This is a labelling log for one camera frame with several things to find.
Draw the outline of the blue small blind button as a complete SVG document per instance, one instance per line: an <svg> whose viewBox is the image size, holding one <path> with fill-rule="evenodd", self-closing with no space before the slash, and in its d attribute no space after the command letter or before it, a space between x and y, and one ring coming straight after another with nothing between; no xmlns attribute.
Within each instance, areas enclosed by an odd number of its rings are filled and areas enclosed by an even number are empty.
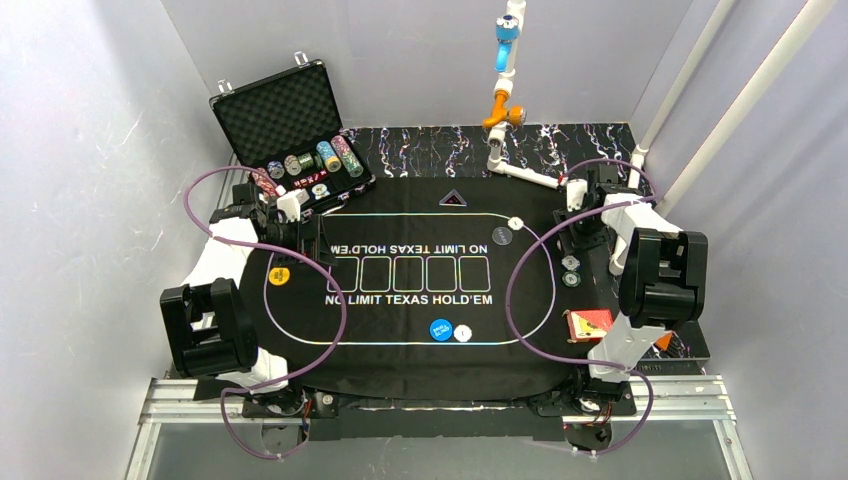
<svg viewBox="0 0 848 480"><path fill-rule="evenodd" d="M429 326L429 333L437 342L447 342L453 336L453 324L444 318L434 320Z"/></svg>

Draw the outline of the yellow big blind button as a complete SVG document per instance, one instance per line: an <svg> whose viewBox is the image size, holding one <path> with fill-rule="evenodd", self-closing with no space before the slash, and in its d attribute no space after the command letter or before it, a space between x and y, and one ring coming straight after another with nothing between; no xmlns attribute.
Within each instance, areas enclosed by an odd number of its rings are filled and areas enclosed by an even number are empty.
<svg viewBox="0 0 848 480"><path fill-rule="evenodd" d="M268 272L267 280L273 286L283 286L289 282L291 271L287 267L272 267Z"/></svg>

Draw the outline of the white grey poker chip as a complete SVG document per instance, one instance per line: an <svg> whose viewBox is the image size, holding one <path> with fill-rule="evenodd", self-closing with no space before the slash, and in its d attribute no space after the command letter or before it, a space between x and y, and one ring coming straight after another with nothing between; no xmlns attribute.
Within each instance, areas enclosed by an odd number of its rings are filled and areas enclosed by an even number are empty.
<svg viewBox="0 0 848 480"><path fill-rule="evenodd" d="M469 342L472 335L472 330L468 325L457 325L453 329L453 338L460 343Z"/></svg>
<svg viewBox="0 0 848 480"><path fill-rule="evenodd" d="M509 228L514 230L514 231L520 231L524 227L524 222L519 217L511 217L507 221L507 224L508 224Z"/></svg>

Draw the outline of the clear dealer button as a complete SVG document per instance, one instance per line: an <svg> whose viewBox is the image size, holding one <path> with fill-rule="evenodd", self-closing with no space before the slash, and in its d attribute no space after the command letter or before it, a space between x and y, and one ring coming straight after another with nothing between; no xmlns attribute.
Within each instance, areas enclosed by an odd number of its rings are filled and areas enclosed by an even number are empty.
<svg viewBox="0 0 848 480"><path fill-rule="evenodd" d="M510 228L498 226L493 229L491 238L495 244L507 246L513 241L514 235Z"/></svg>

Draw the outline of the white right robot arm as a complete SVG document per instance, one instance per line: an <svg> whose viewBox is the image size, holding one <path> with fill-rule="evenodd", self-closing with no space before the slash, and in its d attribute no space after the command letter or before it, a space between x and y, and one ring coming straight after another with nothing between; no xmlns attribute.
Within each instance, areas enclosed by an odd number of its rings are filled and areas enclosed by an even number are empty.
<svg viewBox="0 0 848 480"><path fill-rule="evenodd" d="M663 218L654 202L619 176L620 161L593 159L558 182L566 195L567 252L607 248L619 281L619 314L587 354L586 385L613 387L664 335L698 320L706 296L709 243Z"/></svg>

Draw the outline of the green poker chip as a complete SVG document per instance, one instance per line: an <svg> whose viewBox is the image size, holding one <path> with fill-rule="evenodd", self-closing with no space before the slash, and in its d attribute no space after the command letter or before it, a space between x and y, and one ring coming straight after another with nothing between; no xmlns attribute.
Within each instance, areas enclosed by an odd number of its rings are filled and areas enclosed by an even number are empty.
<svg viewBox="0 0 848 480"><path fill-rule="evenodd" d="M576 288L581 284L581 276L576 271L566 271L562 275L562 282L566 287Z"/></svg>

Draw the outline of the white blue poker chip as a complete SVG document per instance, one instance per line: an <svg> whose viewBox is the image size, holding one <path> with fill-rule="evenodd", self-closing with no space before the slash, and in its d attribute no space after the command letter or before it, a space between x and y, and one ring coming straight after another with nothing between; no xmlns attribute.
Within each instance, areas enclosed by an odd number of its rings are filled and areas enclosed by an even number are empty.
<svg viewBox="0 0 848 480"><path fill-rule="evenodd" d="M574 255L567 255L563 257L561 260L561 264L567 271L571 272L578 271L581 266L580 260L577 259Z"/></svg>

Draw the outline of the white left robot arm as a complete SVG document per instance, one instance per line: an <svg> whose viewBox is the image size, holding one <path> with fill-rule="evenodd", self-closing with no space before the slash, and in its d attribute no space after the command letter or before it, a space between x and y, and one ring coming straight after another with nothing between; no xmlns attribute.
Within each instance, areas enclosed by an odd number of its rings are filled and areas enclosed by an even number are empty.
<svg viewBox="0 0 848 480"><path fill-rule="evenodd" d="M255 322L239 291L247 261L259 244L282 247L323 266L337 261L323 219L306 219L304 189L273 199L252 183L233 189L232 204L215 210L211 236L198 262L177 287L160 296L173 363L183 377L222 380L251 394L284 389L284 358L260 347Z"/></svg>

